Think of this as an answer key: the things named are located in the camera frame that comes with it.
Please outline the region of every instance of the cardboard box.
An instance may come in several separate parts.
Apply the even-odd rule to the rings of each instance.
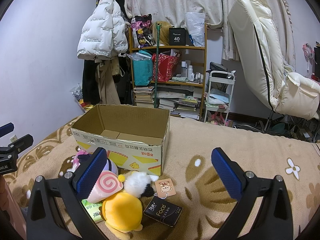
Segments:
[[[129,105],[96,105],[71,127],[79,147],[106,149],[119,168],[160,176],[169,141],[170,111]]]

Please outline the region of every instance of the white puffer jacket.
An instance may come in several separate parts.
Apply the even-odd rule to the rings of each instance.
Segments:
[[[126,52],[125,23],[116,0],[100,0],[85,22],[78,44],[78,58],[111,60]]]

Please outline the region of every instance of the teal shopping bag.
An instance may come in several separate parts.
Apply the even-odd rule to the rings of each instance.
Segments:
[[[140,53],[152,56],[150,53],[139,50]],[[134,85],[147,86],[152,80],[153,63],[150,60],[133,60]]]

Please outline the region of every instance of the gift bag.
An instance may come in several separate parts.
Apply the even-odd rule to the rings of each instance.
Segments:
[[[153,80],[156,80],[156,56],[153,54]],[[174,56],[169,56],[165,54],[159,54],[158,59],[158,81],[167,82],[169,81],[177,68],[179,58]]]
[[[143,48],[153,46],[151,26],[152,15],[135,16],[131,21],[132,36],[135,48]]]

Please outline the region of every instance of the beige blanket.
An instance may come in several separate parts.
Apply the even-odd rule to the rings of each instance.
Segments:
[[[210,160],[211,151],[221,147],[243,170],[257,176],[284,177],[292,206],[294,236],[307,225],[320,204],[320,152],[316,144],[254,133],[246,130],[171,117],[170,140],[164,174],[171,178],[177,194],[168,201],[183,207],[181,217],[170,228],[143,217],[143,230],[132,233],[133,240],[210,239],[236,204],[225,190]],[[46,179],[63,175],[71,167],[77,144],[70,127],[72,122],[52,133],[18,160],[18,171],[5,176],[21,207],[28,205],[33,181],[37,175]],[[151,198],[142,198],[147,205]],[[258,211],[256,202],[241,234],[248,232]],[[62,207],[70,231],[77,233]],[[98,224],[111,240],[116,239]]]

